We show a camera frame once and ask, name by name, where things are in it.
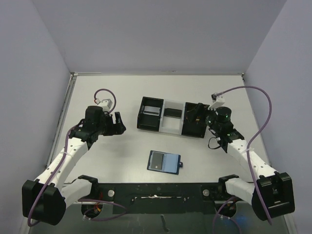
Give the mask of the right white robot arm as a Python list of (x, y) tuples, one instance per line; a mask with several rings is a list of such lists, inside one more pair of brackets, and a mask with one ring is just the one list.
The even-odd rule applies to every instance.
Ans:
[(231, 155), (252, 176), (252, 183), (232, 175), (221, 177), (224, 191), (249, 203), (260, 220), (286, 215), (295, 211), (293, 183), (288, 173), (280, 173), (263, 161), (250, 148), (244, 136), (231, 122), (228, 107), (212, 109), (198, 103), (186, 114), (191, 123), (208, 127), (220, 148)]

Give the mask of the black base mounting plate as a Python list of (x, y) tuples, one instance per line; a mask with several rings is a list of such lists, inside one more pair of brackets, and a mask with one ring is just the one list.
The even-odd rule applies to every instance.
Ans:
[(84, 200), (112, 202), (114, 215), (126, 214), (214, 214), (218, 202), (231, 197), (218, 182), (213, 183), (100, 183)]

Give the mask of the black white card tray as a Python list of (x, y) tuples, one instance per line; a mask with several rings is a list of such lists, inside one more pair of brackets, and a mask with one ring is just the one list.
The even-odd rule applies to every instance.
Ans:
[[(137, 116), (137, 128), (165, 134), (204, 138), (207, 125), (192, 122), (197, 103), (143, 97)], [(159, 116), (145, 115), (144, 106), (160, 108)]]

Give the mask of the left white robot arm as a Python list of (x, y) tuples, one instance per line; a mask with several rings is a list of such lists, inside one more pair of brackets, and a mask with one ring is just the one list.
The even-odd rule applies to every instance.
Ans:
[(85, 117), (67, 132), (64, 147), (53, 162), (35, 180), (23, 184), (22, 213), (28, 226), (39, 222), (57, 225), (73, 203), (99, 198), (97, 178), (81, 175), (68, 186), (64, 183), (100, 136), (121, 135), (125, 131), (120, 112), (112, 115), (102, 107), (88, 106)]

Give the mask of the blue leather card holder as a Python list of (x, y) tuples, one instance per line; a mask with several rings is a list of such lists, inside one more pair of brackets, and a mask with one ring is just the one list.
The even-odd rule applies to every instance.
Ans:
[(160, 151), (150, 151), (148, 164), (147, 164), (147, 170), (160, 172), (160, 173), (173, 174), (173, 175), (179, 174), (179, 170), (181, 168), (183, 168), (183, 162), (181, 161), (181, 155), (166, 153), (166, 152), (160, 152), (160, 153), (164, 154), (162, 169), (156, 170), (156, 169), (151, 169), (151, 167), (150, 167), (150, 162), (151, 162), (151, 157), (152, 157), (153, 152), (160, 152)]

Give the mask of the grey card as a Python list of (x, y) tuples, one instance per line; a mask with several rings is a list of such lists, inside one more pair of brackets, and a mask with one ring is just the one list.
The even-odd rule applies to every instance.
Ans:
[(164, 154), (160, 152), (153, 152), (150, 162), (151, 169), (161, 170)]

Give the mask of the silver credit card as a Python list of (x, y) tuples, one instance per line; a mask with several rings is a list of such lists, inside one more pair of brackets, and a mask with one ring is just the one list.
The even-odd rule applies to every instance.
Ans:
[(160, 114), (160, 108), (154, 107), (154, 106), (144, 106), (143, 113), (145, 115), (152, 115), (152, 116), (159, 116)]

